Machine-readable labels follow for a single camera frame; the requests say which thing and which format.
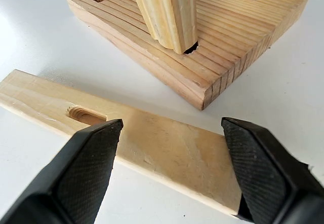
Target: wooden dowel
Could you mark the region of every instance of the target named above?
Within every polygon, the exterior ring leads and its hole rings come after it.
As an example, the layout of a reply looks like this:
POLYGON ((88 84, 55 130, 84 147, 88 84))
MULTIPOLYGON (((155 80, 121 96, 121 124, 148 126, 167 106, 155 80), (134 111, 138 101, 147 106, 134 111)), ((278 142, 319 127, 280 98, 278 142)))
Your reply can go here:
POLYGON ((136 0, 151 36, 182 54, 197 42, 196 0, 136 0))

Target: wood grain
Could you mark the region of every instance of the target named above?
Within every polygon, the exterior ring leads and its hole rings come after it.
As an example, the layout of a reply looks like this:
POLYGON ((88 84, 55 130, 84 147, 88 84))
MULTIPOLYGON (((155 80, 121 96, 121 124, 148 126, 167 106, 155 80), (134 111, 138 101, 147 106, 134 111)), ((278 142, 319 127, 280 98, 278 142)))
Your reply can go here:
POLYGON ((213 208, 237 214, 241 193, 222 135, 18 70, 0 83, 0 105, 67 137, 87 124, 121 118, 118 162, 213 208))
POLYGON ((151 36, 182 54, 198 40, 196 0, 136 0, 151 36))
POLYGON ((307 3, 196 0, 199 46, 186 55, 151 37, 135 0, 67 1, 79 19, 200 110, 294 24, 307 3))

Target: wooden base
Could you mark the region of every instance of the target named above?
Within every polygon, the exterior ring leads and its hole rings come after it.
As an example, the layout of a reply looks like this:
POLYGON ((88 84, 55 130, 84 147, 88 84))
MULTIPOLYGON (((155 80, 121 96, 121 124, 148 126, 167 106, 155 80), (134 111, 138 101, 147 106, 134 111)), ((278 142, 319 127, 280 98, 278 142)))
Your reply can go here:
POLYGON ((89 125, 122 119, 116 161, 224 213, 237 214, 241 192, 222 135, 18 70, 0 83, 0 105, 68 137, 89 125))
POLYGON ((176 54, 149 34, 135 0, 67 0, 96 29, 204 109, 301 15, 307 0, 196 0, 198 48, 176 54))

